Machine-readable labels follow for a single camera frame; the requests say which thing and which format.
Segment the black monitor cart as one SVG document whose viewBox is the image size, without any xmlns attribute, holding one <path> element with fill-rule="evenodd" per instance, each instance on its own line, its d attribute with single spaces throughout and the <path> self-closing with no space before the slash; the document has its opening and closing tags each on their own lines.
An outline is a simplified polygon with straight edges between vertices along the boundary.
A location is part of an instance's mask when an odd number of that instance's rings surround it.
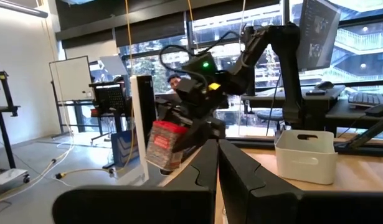
<svg viewBox="0 0 383 224">
<path fill-rule="evenodd" d="M 6 71 L 0 71 L 0 83 L 1 83 L 1 86 L 2 86 L 2 89 L 4 92 L 4 96 L 5 96 L 6 104 L 7 104 L 6 106 L 0 106 L 0 130 L 1 130 L 3 146 L 5 148 L 5 152 L 7 155 L 9 167 L 11 169 L 15 169 L 16 163 L 14 161 L 14 155 L 12 153 L 11 143 L 9 140 L 9 136 L 7 133 L 6 125 L 5 125 L 4 118 L 3 118 L 2 114 L 3 113 L 11 113 L 12 117 L 17 117 L 18 116 L 17 111 L 18 111 L 18 108 L 20 108 L 20 106 L 16 106 L 13 103 L 7 78 L 8 78 L 7 72 Z"/>
</svg>

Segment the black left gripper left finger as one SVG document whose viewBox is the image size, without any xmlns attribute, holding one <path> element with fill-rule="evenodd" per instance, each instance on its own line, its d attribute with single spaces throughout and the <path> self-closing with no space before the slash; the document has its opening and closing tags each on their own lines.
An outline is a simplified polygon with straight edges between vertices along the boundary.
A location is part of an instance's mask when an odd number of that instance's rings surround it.
<svg viewBox="0 0 383 224">
<path fill-rule="evenodd" d="M 163 187 L 84 185 L 59 195 L 55 224 L 214 224 L 218 143 L 208 140 Z"/>
</svg>

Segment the white plastic bin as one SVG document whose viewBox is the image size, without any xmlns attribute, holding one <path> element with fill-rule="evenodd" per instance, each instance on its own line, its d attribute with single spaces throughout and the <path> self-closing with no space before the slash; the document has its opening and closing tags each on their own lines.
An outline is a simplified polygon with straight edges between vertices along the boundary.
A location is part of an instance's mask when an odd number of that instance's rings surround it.
<svg viewBox="0 0 383 224">
<path fill-rule="evenodd" d="M 275 143 L 278 174 L 315 184 L 334 182 L 338 153 L 327 131 L 286 130 Z"/>
</svg>

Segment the white and black post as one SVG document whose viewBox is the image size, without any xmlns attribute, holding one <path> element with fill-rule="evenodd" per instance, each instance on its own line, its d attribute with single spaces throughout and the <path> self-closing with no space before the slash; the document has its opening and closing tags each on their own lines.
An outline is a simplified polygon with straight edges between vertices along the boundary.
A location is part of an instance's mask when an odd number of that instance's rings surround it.
<svg viewBox="0 0 383 224">
<path fill-rule="evenodd" d="M 152 76 L 132 75 L 130 77 L 130 86 L 139 159 L 144 172 L 142 180 L 145 183 L 149 179 L 148 163 L 145 158 L 149 139 L 148 135 L 153 126 L 153 122 L 156 120 L 155 95 Z"/>
</svg>

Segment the grey overhead tube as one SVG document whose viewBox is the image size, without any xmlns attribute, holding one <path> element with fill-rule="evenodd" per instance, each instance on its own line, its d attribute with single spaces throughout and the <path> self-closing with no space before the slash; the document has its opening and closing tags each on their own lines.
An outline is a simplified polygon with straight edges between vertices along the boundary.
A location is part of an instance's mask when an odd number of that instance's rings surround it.
<svg viewBox="0 0 383 224">
<path fill-rule="evenodd" d="M 0 0 L 0 8 L 7 9 L 10 11 L 20 12 L 20 13 L 27 14 L 30 16 L 36 16 L 36 17 L 43 18 L 43 19 L 46 19 L 49 16 L 49 14 L 45 11 L 26 7 L 26 6 L 23 6 L 20 4 L 9 2 L 7 0 Z"/>
</svg>

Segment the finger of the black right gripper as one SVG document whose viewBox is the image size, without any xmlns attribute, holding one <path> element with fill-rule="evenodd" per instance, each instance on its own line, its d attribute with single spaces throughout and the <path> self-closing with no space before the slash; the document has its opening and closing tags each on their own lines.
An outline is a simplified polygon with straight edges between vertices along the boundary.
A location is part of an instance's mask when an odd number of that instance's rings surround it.
<svg viewBox="0 0 383 224">
<path fill-rule="evenodd" d="M 170 105 L 156 107 L 158 120 L 168 121 L 177 125 L 191 125 L 191 120 L 185 117 L 178 109 Z"/>
<path fill-rule="evenodd" d="M 201 147 L 209 139 L 225 139 L 225 122 L 213 117 L 195 119 L 187 132 L 176 141 L 173 152 Z"/>
</svg>

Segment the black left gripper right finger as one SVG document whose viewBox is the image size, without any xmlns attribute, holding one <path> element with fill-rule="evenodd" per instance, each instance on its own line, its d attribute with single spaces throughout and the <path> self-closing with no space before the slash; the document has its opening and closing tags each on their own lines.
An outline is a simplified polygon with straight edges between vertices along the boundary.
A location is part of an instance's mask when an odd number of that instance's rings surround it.
<svg viewBox="0 0 383 224">
<path fill-rule="evenodd" d="M 229 224 L 383 224 L 383 192 L 301 190 L 228 140 L 218 147 Z"/>
</svg>

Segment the dark round stool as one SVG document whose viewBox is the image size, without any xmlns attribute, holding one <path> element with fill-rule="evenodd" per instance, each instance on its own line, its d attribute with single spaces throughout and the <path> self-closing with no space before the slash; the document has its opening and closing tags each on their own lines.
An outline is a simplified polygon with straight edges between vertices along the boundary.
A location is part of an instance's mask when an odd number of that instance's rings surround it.
<svg viewBox="0 0 383 224">
<path fill-rule="evenodd" d="M 282 109 L 268 109 L 268 110 L 260 110 L 256 112 L 256 115 L 259 119 L 265 121 L 283 121 L 283 111 Z"/>
</svg>

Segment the black perforated cart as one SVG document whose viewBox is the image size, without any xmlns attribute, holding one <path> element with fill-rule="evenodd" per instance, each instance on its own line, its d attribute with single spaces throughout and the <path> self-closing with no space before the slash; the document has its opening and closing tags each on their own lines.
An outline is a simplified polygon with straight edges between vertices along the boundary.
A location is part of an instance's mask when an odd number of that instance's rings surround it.
<svg viewBox="0 0 383 224">
<path fill-rule="evenodd" d="M 123 131 L 122 117 L 131 116 L 131 98 L 126 96 L 124 81 L 92 83 L 89 87 L 93 91 L 93 109 L 90 110 L 91 117 L 101 119 L 102 117 L 114 117 L 115 131 Z"/>
</svg>

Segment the person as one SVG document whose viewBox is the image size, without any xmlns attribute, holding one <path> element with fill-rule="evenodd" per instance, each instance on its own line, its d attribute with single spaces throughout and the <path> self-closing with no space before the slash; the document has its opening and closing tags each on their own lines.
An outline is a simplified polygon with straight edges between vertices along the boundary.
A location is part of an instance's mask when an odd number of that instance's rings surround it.
<svg viewBox="0 0 383 224">
<path fill-rule="evenodd" d="M 177 74 L 172 74 L 168 77 L 167 83 L 170 85 L 171 89 L 167 93 L 175 93 L 178 83 L 180 82 L 181 77 Z"/>
</svg>

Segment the blue storage crate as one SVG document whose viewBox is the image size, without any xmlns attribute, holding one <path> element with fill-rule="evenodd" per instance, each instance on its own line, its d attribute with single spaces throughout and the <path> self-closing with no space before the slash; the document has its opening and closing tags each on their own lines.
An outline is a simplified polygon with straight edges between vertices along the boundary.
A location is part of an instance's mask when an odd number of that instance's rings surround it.
<svg viewBox="0 0 383 224">
<path fill-rule="evenodd" d="M 139 156 L 136 131 L 122 131 L 111 135 L 113 162 L 117 167 L 123 167 L 127 161 Z"/>
</svg>

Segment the black desk device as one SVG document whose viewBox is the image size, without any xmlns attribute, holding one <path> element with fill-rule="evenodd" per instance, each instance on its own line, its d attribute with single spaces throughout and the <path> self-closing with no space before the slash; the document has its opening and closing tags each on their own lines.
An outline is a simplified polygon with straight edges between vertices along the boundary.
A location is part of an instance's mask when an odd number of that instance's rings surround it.
<svg viewBox="0 0 383 224">
<path fill-rule="evenodd" d="M 383 117 L 383 105 L 380 104 L 380 105 L 370 107 L 366 109 L 364 112 L 366 116 L 373 116 L 378 118 Z"/>
</svg>

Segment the black keyboard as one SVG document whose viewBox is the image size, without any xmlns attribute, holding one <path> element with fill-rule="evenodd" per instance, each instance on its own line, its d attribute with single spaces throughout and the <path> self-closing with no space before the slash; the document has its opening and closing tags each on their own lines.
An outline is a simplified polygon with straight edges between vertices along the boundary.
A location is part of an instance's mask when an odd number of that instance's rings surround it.
<svg viewBox="0 0 383 224">
<path fill-rule="evenodd" d="M 348 97 L 348 103 L 355 106 L 373 107 L 383 105 L 383 94 L 355 92 Z"/>
</svg>

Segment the white wheeled base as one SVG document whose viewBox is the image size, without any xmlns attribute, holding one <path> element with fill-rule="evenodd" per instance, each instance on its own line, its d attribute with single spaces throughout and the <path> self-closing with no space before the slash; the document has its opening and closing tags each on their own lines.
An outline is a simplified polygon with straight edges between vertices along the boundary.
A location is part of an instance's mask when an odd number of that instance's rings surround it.
<svg viewBox="0 0 383 224">
<path fill-rule="evenodd" d="M 0 172 L 0 186 L 6 185 L 17 179 L 21 179 L 25 184 L 29 183 L 31 178 L 28 170 L 13 168 Z"/>
</svg>

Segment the black computer monitor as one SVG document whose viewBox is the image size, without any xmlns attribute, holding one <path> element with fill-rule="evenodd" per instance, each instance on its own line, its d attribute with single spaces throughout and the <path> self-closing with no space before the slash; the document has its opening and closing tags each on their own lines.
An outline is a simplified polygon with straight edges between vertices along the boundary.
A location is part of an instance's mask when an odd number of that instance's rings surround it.
<svg viewBox="0 0 383 224">
<path fill-rule="evenodd" d="M 341 17 L 341 9 L 328 0 L 304 0 L 300 18 L 299 71 L 328 68 Z"/>
</svg>

